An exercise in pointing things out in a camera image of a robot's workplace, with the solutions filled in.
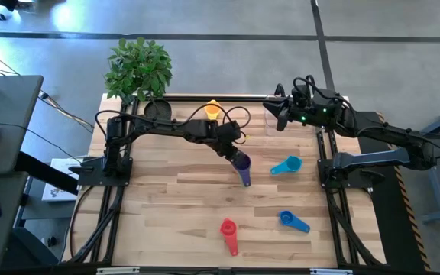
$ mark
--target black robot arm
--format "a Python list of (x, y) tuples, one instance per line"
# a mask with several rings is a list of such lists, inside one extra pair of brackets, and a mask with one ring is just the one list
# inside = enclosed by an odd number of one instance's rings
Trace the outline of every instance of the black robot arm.
[[(128, 122), (132, 123), (133, 130), (125, 134)], [(121, 156), (121, 147), (144, 134), (178, 137), (195, 144), (205, 144), (217, 155), (228, 160), (236, 169), (242, 169), (247, 162), (250, 163), (248, 155), (233, 145), (235, 140), (241, 138), (241, 129), (236, 121), (219, 125), (216, 120), (191, 119), (181, 122), (175, 119), (152, 120), (143, 115), (119, 115), (108, 120), (106, 133), (102, 169), (109, 176), (121, 173), (124, 169), (126, 160)]]
[[(305, 84), (297, 85), (298, 80)], [(435, 144), (418, 131), (394, 127), (379, 121), (368, 121), (338, 93), (316, 87), (311, 76), (307, 76), (306, 79), (295, 78), (293, 85), (292, 96), (286, 97), (283, 87), (279, 84), (275, 95), (281, 97), (269, 98), (263, 103), (278, 119), (278, 131), (282, 131), (288, 121), (298, 121), (303, 125), (335, 131), (344, 137), (372, 138), (401, 147), (385, 154), (352, 156), (340, 153), (334, 157), (336, 169), (350, 172), (362, 167), (403, 165), (413, 170), (427, 170), (436, 165), (437, 159), (440, 158), (434, 156)]]

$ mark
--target potted plant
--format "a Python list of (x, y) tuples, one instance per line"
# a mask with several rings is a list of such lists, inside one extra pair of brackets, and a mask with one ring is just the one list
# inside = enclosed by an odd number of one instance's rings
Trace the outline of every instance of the potted plant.
[(164, 46), (156, 44), (154, 40), (146, 42), (143, 37), (139, 37), (137, 43), (122, 38), (118, 47), (112, 50), (115, 54), (108, 58), (110, 72), (105, 74), (108, 98), (120, 96), (130, 104), (133, 94), (136, 94), (142, 102), (149, 97), (155, 105), (155, 111), (159, 111), (157, 106), (160, 105), (161, 111), (169, 106), (170, 112), (169, 103), (161, 100), (158, 104), (157, 100), (154, 101), (162, 98), (173, 77), (171, 59)]

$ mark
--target orange measuring cup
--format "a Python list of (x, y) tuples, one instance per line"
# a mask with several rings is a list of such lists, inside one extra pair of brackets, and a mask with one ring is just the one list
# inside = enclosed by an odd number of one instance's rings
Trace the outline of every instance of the orange measuring cup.
[[(216, 100), (210, 100), (207, 104), (215, 104), (217, 106), (220, 106), (220, 103), (218, 103)], [(205, 109), (205, 113), (208, 116), (208, 119), (215, 120), (217, 119), (217, 116), (220, 112), (220, 108), (217, 108), (213, 105), (207, 105), (203, 107)]]

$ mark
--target wooden tabletop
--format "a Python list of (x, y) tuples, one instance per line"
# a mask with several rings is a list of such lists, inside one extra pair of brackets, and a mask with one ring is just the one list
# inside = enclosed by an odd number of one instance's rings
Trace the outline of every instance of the wooden tabletop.
[[(103, 95), (100, 110), (119, 110), (119, 99)], [(185, 120), (201, 102), (171, 102), (173, 118)], [(336, 267), (325, 192), (320, 188), (315, 129), (289, 123), (276, 131), (276, 119), (261, 103), (222, 102), (228, 109), (242, 105), (251, 112), (244, 128), (247, 142), (238, 145), (252, 161), (252, 185), (245, 188), (231, 164), (205, 145), (152, 134), (132, 145), (131, 184), (125, 189), (113, 265), (182, 267)], [(141, 104), (140, 113), (145, 104)], [(102, 114), (100, 122), (114, 114)], [(239, 124), (242, 110), (231, 112)], [(202, 110), (195, 118), (206, 118)], [(358, 140), (337, 137), (338, 149), (360, 153)], [(89, 155), (103, 154), (104, 137), (96, 127)], [(298, 173), (270, 175), (270, 168), (289, 155), (303, 159)], [(103, 188), (87, 196), (76, 216), (74, 250), (96, 227)], [(348, 189), (354, 230), (367, 248), (385, 262), (368, 194)], [(278, 212), (290, 210), (310, 227), (310, 233), (282, 226)], [(232, 257), (219, 232), (224, 218), (238, 226), (239, 255)], [(105, 250), (108, 232), (102, 242)], [(348, 255), (347, 238), (341, 236)], [(69, 244), (63, 260), (70, 257)]]

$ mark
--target gray floor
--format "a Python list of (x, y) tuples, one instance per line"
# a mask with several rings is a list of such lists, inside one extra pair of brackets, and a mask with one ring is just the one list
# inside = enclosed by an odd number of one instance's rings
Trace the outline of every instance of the gray floor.
[[(326, 35), (440, 36), (440, 1), (319, 0), (319, 7)], [(40, 2), (38, 13), (0, 21), (0, 31), (314, 35), (315, 27), (309, 0), (49, 0)], [(46, 92), (92, 121), (116, 43), (0, 38), (0, 58), (22, 74), (43, 75)], [(271, 94), (277, 83), (290, 87), (293, 77), (309, 73), (325, 85), (317, 42), (158, 43), (173, 58), (171, 93)], [(380, 111), (390, 123), (415, 129), (440, 114), (440, 44), (330, 42), (327, 48), (335, 87), (357, 110)], [(74, 155), (89, 146), (88, 132), (40, 102), (31, 128)], [(24, 150), (43, 161), (65, 157), (30, 135)], [(437, 210), (426, 172), (403, 173), (414, 212)], [(431, 268), (440, 271), (440, 222), (419, 229)]]

